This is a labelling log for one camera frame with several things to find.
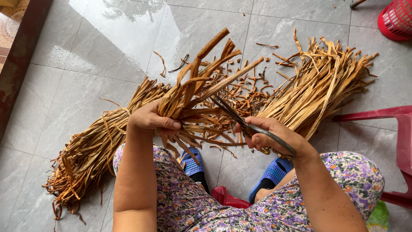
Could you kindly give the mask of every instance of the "foot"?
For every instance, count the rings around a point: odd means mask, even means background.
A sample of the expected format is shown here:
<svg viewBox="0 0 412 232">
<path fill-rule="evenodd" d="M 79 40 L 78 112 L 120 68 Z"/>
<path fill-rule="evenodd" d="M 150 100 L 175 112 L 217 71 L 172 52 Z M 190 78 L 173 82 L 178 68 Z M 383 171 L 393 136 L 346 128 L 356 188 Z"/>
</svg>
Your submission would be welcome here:
<svg viewBox="0 0 412 232">
<path fill-rule="evenodd" d="M 197 160 L 199 161 L 200 165 L 197 165 L 192 157 L 187 152 L 182 153 L 182 162 L 185 163 L 184 171 L 186 175 L 188 175 L 195 183 L 197 183 L 201 188 L 209 193 L 209 188 L 206 183 L 205 173 L 203 169 L 203 162 L 197 148 L 189 148 L 190 151 L 196 156 Z"/>
<path fill-rule="evenodd" d="M 289 160 L 279 157 L 274 159 L 263 173 L 260 181 L 250 192 L 249 202 L 251 204 L 255 203 L 256 194 L 260 189 L 273 189 L 290 170 L 292 170 L 292 163 Z"/>
</svg>

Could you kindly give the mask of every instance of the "gray marble tile floor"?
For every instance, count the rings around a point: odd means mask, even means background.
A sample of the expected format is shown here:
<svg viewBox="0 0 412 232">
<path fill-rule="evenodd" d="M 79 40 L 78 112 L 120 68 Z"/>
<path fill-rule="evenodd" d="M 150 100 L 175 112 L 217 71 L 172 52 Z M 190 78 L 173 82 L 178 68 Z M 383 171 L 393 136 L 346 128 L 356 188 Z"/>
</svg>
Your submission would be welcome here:
<svg viewBox="0 0 412 232">
<path fill-rule="evenodd" d="M 378 52 L 370 67 L 377 80 L 369 91 L 337 114 L 412 105 L 412 42 L 394 42 L 377 28 L 377 16 L 390 0 L 369 0 L 350 10 L 349 0 L 54 0 L 44 24 L 26 78 L 0 145 L 0 231 L 52 231 L 54 196 L 46 194 L 50 159 L 57 157 L 74 133 L 85 130 L 102 111 L 126 106 L 134 90 L 147 75 L 174 84 L 175 73 L 187 53 L 196 53 L 220 30 L 227 27 L 243 55 L 240 64 L 257 57 L 271 57 L 266 78 L 277 86 L 293 70 L 276 66 L 272 52 L 288 57 L 297 52 L 293 29 L 303 50 L 307 37 L 337 41 L 356 47 L 361 54 Z M 256 42 L 278 45 L 262 47 Z M 206 59 L 218 55 L 220 43 Z M 375 161 L 386 179 L 386 191 L 406 191 L 395 164 L 397 122 L 392 119 L 334 122 L 324 119 L 310 139 L 319 153 L 349 150 Z M 212 189 L 219 185 L 247 199 L 273 156 L 252 153 L 247 147 L 227 151 L 205 145 L 201 150 L 206 179 Z M 111 231 L 113 188 L 111 179 L 103 191 L 82 200 L 77 215 L 63 211 L 58 232 Z M 412 230 L 412 210 L 387 204 L 393 232 Z"/>
</svg>

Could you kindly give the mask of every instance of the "purple floral fabric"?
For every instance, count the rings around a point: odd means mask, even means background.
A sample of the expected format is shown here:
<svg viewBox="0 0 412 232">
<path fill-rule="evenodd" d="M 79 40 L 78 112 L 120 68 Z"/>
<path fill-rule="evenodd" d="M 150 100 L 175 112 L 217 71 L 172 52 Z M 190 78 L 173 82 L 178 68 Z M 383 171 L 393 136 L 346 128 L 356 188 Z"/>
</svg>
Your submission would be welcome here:
<svg viewBox="0 0 412 232">
<path fill-rule="evenodd" d="M 115 173 L 123 154 L 113 159 Z M 384 179 L 376 165 L 353 152 L 321 154 L 335 181 L 366 221 L 382 194 Z M 153 146 L 157 177 L 157 230 L 176 231 L 313 231 L 297 178 L 248 209 L 222 206 L 173 162 L 170 153 Z"/>
</svg>

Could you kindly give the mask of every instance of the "scissors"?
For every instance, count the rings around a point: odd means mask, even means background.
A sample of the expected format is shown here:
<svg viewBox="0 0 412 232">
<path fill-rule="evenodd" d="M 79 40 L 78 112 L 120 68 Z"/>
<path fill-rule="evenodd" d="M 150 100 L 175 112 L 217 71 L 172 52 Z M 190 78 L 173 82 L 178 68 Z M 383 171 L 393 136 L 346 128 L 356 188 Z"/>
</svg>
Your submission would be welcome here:
<svg viewBox="0 0 412 232">
<path fill-rule="evenodd" d="M 276 142 L 278 142 L 280 145 L 282 145 L 284 148 L 286 148 L 293 156 L 293 158 L 296 157 L 296 152 L 295 150 L 289 145 L 287 144 L 285 141 L 283 141 L 283 139 L 277 137 L 276 135 L 274 135 L 273 133 L 264 130 L 260 127 L 257 127 L 253 124 L 247 124 L 246 121 L 239 116 L 236 111 L 234 109 L 232 109 L 232 107 L 230 107 L 229 104 L 227 104 L 227 102 L 225 102 L 222 98 L 220 98 L 219 96 L 215 95 L 215 97 L 211 97 L 212 101 L 220 108 L 222 109 L 225 113 L 228 114 L 229 117 L 231 117 L 235 122 L 239 123 L 241 128 L 242 128 L 242 133 L 243 136 L 247 135 L 249 137 L 252 137 L 252 135 L 257 134 L 257 133 L 262 133 L 265 134 L 267 136 L 269 136 L 271 139 L 275 140 Z M 261 149 L 262 153 L 269 155 L 270 154 L 270 147 L 264 146 Z"/>
</svg>

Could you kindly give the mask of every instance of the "blue plastic slipper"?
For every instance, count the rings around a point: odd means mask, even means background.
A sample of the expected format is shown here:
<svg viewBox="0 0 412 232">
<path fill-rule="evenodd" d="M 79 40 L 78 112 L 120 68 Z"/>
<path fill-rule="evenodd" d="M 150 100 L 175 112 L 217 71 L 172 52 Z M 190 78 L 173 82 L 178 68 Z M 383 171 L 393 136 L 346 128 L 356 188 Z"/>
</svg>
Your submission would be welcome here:
<svg viewBox="0 0 412 232">
<path fill-rule="evenodd" d="M 284 172 L 278 165 L 278 163 L 280 165 L 282 165 L 286 172 Z M 269 166 L 267 167 L 266 171 L 264 172 L 262 178 L 259 180 L 259 182 L 256 184 L 256 186 L 252 189 L 252 191 L 249 194 L 249 202 L 252 201 L 252 197 L 255 195 L 255 192 L 257 190 L 257 188 L 260 185 L 260 182 L 264 179 L 264 178 L 268 178 L 269 180 L 273 181 L 273 183 L 275 183 L 275 185 L 277 185 L 282 179 L 283 177 L 285 177 L 285 175 L 290 172 L 292 170 L 292 163 L 287 160 L 287 159 L 281 159 L 281 158 L 276 158 L 274 159 Z"/>
<path fill-rule="evenodd" d="M 191 175 L 193 175 L 195 173 L 198 173 L 198 172 L 204 172 L 203 162 L 202 162 L 202 159 L 200 157 L 199 150 L 196 147 L 195 148 L 189 147 L 189 150 L 196 156 L 197 160 L 200 163 L 200 166 L 195 163 L 193 158 L 190 157 L 190 155 L 187 152 L 183 152 L 182 153 L 182 162 L 181 162 L 181 164 L 183 164 L 183 162 L 185 162 L 184 171 L 185 171 L 186 175 L 191 176 Z"/>
</svg>

